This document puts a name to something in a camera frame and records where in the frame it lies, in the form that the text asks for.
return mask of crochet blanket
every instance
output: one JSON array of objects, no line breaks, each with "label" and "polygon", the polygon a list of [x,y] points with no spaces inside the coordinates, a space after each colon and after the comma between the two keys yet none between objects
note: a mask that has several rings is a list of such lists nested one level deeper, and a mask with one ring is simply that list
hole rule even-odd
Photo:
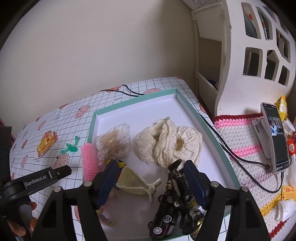
[{"label": "crochet blanket", "polygon": [[[264,155],[252,125],[252,120],[258,117],[263,116],[262,114],[221,115],[215,117],[214,126],[235,154],[247,160],[270,164],[270,161]],[[265,192],[250,179],[235,161],[231,160],[231,163],[241,186],[247,186],[254,196],[271,240],[282,241],[294,226],[296,215],[293,215],[285,222],[276,220],[277,203],[281,199],[281,191],[275,194]],[[263,187],[269,190],[278,189],[281,183],[280,174],[274,175],[271,171],[266,171],[261,165],[241,163]]]}]

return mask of red crochet edge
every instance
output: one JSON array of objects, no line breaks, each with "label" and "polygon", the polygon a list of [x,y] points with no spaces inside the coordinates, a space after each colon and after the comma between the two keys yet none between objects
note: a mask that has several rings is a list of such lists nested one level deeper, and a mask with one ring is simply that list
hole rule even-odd
[{"label": "red crochet edge", "polygon": [[269,237],[272,239],[280,230],[281,228],[284,226],[284,224],[287,222],[284,221],[284,222],[280,222],[275,228],[274,230],[271,231],[271,233],[269,234]]},{"label": "red crochet edge", "polygon": [[220,120],[220,119],[245,119],[245,118],[258,118],[262,117],[262,113],[255,113],[255,114],[249,114],[249,115],[218,115],[214,118],[214,121]]}]

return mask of yellow snack package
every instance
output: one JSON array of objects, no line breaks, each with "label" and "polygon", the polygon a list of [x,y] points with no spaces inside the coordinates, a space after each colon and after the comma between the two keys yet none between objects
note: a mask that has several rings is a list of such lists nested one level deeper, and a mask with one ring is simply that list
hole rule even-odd
[{"label": "yellow snack package", "polygon": [[275,103],[278,108],[279,116],[281,117],[281,121],[284,121],[288,117],[288,107],[286,102],[286,97],[283,95],[279,100]]},{"label": "yellow snack package", "polygon": [[50,147],[56,142],[56,132],[48,131],[42,137],[40,144],[37,147],[38,157],[42,157]]},{"label": "yellow snack package", "polygon": [[281,199],[282,200],[294,199],[294,201],[296,201],[296,189],[290,186],[282,186]]}]

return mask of smartphone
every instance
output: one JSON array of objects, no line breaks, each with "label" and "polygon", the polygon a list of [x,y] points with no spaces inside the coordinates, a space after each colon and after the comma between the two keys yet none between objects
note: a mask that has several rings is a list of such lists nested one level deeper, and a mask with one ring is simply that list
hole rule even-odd
[{"label": "smartphone", "polygon": [[284,127],[275,105],[263,102],[260,107],[270,142],[273,173],[277,174],[289,167],[289,153]]}]

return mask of phone holder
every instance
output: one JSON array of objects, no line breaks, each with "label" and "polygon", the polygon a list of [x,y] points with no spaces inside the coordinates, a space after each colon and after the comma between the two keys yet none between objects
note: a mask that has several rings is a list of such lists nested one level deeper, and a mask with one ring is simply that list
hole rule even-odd
[{"label": "phone holder", "polygon": [[270,140],[267,134],[267,132],[269,132],[270,130],[269,127],[266,126],[266,120],[264,118],[256,118],[255,120],[252,120],[252,125],[259,138],[265,157],[267,159],[271,159],[272,155]]}]

